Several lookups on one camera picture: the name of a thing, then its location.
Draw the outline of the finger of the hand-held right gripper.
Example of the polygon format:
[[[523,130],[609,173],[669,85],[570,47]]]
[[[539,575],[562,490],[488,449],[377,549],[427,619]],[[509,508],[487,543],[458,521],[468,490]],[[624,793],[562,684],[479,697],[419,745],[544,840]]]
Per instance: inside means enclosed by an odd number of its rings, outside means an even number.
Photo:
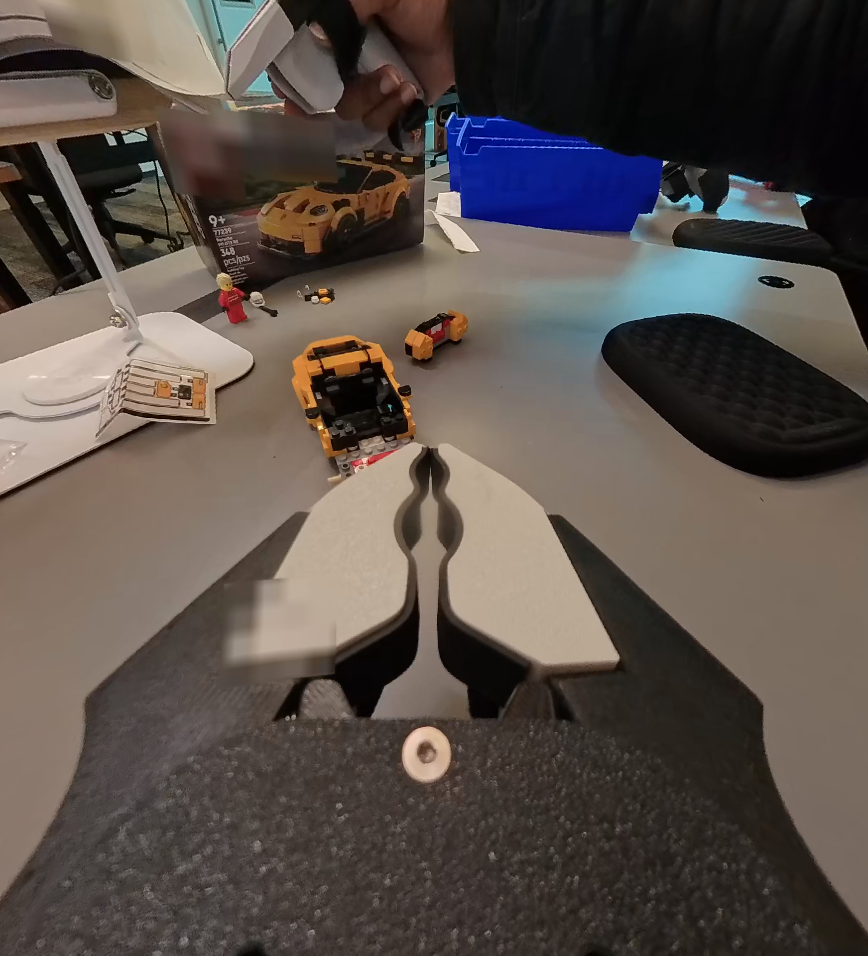
[[[295,27],[278,1],[265,1],[228,49],[226,92],[241,99],[293,39]]]

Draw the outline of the sticker sheet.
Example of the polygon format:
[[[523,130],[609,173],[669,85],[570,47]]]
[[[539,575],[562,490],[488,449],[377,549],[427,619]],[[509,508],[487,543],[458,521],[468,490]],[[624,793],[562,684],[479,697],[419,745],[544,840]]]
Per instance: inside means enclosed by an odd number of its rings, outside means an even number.
[[[95,438],[128,419],[216,423],[216,380],[207,370],[148,359],[129,359],[110,379],[100,403]]]

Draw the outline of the white instruction booklet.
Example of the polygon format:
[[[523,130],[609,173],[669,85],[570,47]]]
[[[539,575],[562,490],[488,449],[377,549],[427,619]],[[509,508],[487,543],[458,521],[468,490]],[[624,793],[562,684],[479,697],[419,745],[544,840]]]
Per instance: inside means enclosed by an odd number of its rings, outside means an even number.
[[[112,64],[167,93],[218,98],[225,78],[182,1],[0,1],[0,71],[20,57],[49,61],[41,70]]]

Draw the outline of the orange lego car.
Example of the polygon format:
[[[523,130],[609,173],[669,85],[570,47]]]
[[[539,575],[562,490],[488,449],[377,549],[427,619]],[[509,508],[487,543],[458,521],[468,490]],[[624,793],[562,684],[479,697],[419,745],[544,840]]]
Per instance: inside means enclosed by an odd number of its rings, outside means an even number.
[[[380,345],[355,336],[315,341],[294,360],[292,386],[339,484],[412,443],[412,389]]]

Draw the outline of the white book stand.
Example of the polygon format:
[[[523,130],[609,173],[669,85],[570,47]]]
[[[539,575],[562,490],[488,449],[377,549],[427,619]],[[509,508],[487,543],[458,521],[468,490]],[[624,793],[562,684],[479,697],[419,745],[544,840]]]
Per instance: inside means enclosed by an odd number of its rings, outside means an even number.
[[[51,71],[0,78],[0,147],[35,143],[95,265],[115,325],[0,363],[0,439],[26,448],[0,473],[0,497],[141,427],[128,419],[95,438],[100,403],[117,369],[148,359],[212,372],[225,386],[253,367],[251,354],[177,312],[141,314],[129,300],[58,142],[154,121],[167,104],[139,78],[109,80],[95,71]]]

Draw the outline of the black swivel chair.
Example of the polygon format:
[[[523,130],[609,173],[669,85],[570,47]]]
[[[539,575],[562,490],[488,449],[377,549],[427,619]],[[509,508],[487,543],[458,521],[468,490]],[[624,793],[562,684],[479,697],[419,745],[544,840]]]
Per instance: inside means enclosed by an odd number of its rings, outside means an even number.
[[[136,236],[145,245],[152,244],[155,239],[164,240],[171,252],[182,249],[183,241],[177,234],[119,221],[108,211],[108,200],[124,198],[142,183],[142,163],[155,160],[149,137],[141,141],[127,142],[120,131],[113,136],[115,143],[109,143],[106,134],[70,137],[59,143],[59,149],[75,176],[83,198],[92,210],[94,221],[103,238],[118,259],[121,259],[117,242],[119,233]]]

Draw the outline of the blue plastic bin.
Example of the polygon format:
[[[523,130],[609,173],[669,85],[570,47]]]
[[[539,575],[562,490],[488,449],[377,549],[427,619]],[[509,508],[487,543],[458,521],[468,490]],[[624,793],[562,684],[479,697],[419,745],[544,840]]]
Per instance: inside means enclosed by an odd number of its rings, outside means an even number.
[[[501,118],[445,128],[451,189],[467,219],[552,231],[631,233],[650,214],[663,162]]]

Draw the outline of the red lego minifigure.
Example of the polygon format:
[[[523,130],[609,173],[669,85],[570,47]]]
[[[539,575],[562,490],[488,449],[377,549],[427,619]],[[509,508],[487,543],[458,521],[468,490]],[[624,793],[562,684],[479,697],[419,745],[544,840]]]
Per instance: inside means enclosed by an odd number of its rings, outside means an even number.
[[[244,307],[246,294],[235,286],[231,276],[225,272],[219,272],[216,275],[216,284],[219,289],[219,305],[227,320],[233,325],[246,322],[248,320]]]

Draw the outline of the black lego set box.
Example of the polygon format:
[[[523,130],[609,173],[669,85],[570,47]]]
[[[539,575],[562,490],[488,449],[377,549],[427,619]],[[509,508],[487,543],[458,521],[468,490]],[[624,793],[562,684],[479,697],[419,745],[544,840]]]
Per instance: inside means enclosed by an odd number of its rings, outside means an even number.
[[[280,105],[160,111],[155,154],[202,261],[245,291],[418,245],[422,114],[387,134]]]

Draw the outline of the white paper scrap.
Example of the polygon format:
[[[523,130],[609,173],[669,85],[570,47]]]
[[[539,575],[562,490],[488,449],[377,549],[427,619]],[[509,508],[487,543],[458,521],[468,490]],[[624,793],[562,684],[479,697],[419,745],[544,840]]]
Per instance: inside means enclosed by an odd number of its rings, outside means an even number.
[[[435,199],[435,205],[427,210],[427,221],[435,225],[446,240],[458,252],[464,254],[477,253],[478,245],[460,224],[462,218],[462,197],[456,191],[440,192]]]

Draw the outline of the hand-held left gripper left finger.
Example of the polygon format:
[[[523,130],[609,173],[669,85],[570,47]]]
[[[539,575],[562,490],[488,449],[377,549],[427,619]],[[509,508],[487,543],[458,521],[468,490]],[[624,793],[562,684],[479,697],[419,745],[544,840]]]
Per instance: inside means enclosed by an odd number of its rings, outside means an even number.
[[[303,609],[328,626],[329,677],[356,715],[372,715],[416,658],[412,549],[427,484],[427,447],[392,452],[311,508],[277,571]]]

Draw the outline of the person's right hand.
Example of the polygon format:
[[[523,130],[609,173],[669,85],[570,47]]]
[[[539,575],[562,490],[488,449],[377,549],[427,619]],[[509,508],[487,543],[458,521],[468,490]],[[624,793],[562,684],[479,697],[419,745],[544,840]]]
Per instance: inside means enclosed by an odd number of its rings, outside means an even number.
[[[447,1],[353,1],[357,19],[380,21],[416,78],[385,64],[345,87],[335,113],[367,128],[387,130],[416,100],[434,103],[455,82],[451,3]]]

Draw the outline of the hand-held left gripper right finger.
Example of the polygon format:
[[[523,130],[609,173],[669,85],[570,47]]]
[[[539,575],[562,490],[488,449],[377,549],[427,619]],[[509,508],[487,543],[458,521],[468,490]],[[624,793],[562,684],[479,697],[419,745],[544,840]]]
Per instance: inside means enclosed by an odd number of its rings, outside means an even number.
[[[524,682],[611,673],[620,655],[547,511],[454,447],[434,449],[440,661],[473,715]]]

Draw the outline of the black red orange lego subassembly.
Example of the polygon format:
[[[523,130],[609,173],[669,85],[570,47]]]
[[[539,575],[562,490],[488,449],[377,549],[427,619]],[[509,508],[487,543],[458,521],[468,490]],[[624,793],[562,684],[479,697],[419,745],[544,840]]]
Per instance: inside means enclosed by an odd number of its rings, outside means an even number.
[[[404,340],[404,351],[415,361],[428,361],[445,343],[460,343],[468,330],[468,318],[449,310],[426,319],[411,329]]]

